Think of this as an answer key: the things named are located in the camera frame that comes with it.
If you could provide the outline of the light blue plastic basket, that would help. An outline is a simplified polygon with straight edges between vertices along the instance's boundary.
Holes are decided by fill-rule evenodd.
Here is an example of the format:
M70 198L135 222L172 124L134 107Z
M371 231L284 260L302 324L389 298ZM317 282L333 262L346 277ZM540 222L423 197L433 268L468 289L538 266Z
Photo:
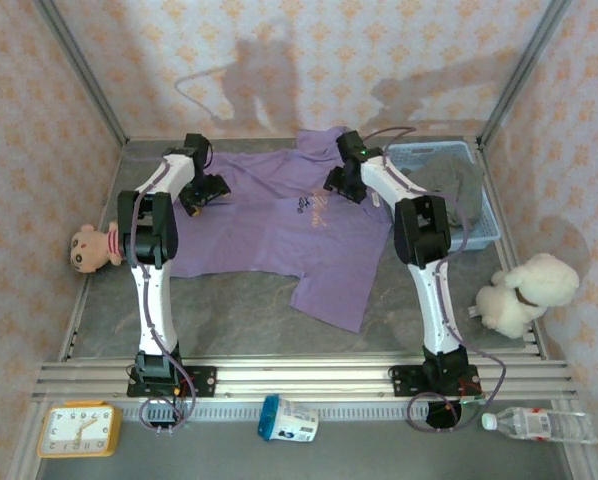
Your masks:
M399 171L401 167L419 168L435 154L457 154L479 166L473 160L468 145L463 141L393 144L388 148L388 157ZM486 194L483 174L482 213L478 223L469 229L465 248L482 250L499 238L500 231Z

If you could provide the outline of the grey garment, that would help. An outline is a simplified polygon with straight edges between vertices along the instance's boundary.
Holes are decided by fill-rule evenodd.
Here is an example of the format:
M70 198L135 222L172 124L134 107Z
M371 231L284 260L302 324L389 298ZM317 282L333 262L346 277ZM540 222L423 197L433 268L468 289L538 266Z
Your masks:
M435 154L419 168L401 167L400 171L423 190L454 197L469 229L478 223L482 213L483 172L469 159L457 154Z

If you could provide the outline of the wide aluminium mounting rail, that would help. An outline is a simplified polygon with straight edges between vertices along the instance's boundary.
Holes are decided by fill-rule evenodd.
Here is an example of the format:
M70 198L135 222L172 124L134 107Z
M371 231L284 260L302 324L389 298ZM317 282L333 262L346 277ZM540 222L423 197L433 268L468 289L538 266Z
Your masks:
M577 396L567 363L536 355L501 357L507 366L498 400L551 400ZM215 401L255 401L279 393L295 400L388 401L394 397L390 367L418 357L226 357L187 359L214 366ZM46 363L32 396L43 400L116 400L126 396L128 359L81 359Z

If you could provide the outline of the yellow alarm clock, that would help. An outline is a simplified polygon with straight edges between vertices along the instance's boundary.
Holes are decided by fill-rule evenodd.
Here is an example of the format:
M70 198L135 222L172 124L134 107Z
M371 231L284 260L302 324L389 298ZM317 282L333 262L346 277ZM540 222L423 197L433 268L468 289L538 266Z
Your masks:
M45 415L38 445L40 458L109 457L118 445L122 410L103 401L67 402Z

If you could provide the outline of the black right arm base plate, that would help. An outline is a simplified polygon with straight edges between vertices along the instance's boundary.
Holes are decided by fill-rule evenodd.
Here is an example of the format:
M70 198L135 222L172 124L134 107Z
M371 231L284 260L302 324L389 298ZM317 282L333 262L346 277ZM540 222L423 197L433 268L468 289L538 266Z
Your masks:
M425 365L395 365L388 369L396 397L437 393L450 397L478 397L483 394L478 370L469 365L463 372L434 374Z

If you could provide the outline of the aluminium frame post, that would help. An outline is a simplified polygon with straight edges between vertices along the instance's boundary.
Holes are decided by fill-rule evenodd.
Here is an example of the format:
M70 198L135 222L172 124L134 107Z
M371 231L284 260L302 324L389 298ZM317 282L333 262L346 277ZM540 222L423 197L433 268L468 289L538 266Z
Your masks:
M55 0L32 0L50 31L55 36L72 69L77 75L86 95L93 103L109 133L119 146L125 146L129 137L125 134L111 104L92 71L85 54L75 39L68 23Z
M503 93L493 108L489 119L485 123L481 134L477 137L477 144L481 149L492 143L496 133L511 110L513 103L520 94L524 84L530 78L543 51L548 46L556 29L568 11L573 0L550 0L533 35L524 49L519 62L505 85Z

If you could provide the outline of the clear plastic water bottle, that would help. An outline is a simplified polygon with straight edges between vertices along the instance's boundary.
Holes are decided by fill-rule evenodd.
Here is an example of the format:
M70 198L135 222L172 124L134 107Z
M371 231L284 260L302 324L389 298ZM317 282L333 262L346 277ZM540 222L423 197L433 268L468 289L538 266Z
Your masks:
M582 412L509 407L498 413L483 413L481 425L515 440L598 444L590 417Z

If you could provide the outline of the purple t-shirt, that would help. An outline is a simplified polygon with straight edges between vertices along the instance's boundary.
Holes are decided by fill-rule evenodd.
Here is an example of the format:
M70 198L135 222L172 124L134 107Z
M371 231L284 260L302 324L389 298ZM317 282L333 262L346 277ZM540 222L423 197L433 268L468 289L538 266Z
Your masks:
M357 333L392 222L381 203L356 204L324 190L340 165L343 127L301 131L293 148L217 153L231 199L190 217L175 207L179 247L174 278L261 271L294 276L293 308Z

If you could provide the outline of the white fluffy plush toy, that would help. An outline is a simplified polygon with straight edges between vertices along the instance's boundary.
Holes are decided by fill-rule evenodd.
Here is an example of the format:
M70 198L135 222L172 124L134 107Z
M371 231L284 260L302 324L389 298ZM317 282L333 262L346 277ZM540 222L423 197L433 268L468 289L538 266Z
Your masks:
M520 338L549 308L570 303L579 285L579 275L571 266L539 253L508 272L496 272L477 293L469 315L480 317L486 328L507 338Z

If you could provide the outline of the thin aluminium table edge strip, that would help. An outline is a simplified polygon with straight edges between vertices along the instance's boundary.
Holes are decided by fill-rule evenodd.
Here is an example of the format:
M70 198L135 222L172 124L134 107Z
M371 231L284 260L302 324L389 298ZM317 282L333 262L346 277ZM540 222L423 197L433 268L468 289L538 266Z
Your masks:
M121 151L117 157L116 164L113 170L113 173L109 177L107 191L104 196L101 212L95 224L93 225L96 230L106 232L108 230L109 223L106 221L108 211L112 208L113 197L115 193L115 186L118 183L119 172L122 169L122 165L127 158L127 145L121 148ZM105 266L101 267L97 271L100 271L102 268L106 268L108 265L113 265L111 263L106 264ZM83 323L83 312L85 306L88 301L88 296L90 292L90 285L93 280L93 275L96 274L97 271L90 274L84 274L76 271L74 268L73 270L79 274L80 277L80 284L78 292L75 296L72 311L69 316L68 324L66 327L65 335L62 340L61 346L61 353L58 356L60 361L70 361L74 358L74 345L77 340L80 340L80 332L81 332L81 325Z

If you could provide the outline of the white cup with blue lid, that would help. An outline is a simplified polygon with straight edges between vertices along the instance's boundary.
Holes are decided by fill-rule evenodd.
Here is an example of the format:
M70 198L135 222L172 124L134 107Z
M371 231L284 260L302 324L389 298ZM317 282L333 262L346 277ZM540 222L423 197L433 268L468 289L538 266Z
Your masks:
M257 433L264 441L309 443L314 440L318 426L317 409L274 394L265 397Z

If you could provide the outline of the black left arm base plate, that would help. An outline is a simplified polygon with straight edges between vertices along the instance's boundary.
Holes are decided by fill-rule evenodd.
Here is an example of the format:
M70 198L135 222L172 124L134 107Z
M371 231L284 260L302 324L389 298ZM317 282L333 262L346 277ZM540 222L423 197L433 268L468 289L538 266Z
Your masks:
M126 395L137 397L213 397L217 383L217 368L214 366L184 366L192 385L185 376L174 369L170 377L149 377L140 374L135 366L129 371Z

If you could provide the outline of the plush doll with striped shirt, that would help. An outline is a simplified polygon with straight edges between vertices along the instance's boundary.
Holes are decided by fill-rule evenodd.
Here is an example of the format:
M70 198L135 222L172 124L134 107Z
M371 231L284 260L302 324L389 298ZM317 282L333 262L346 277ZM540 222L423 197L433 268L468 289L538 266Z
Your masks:
M120 266L124 259L116 221L109 223L106 232L96 230L91 224L84 224L72 236L70 261L80 273L94 273L108 263Z

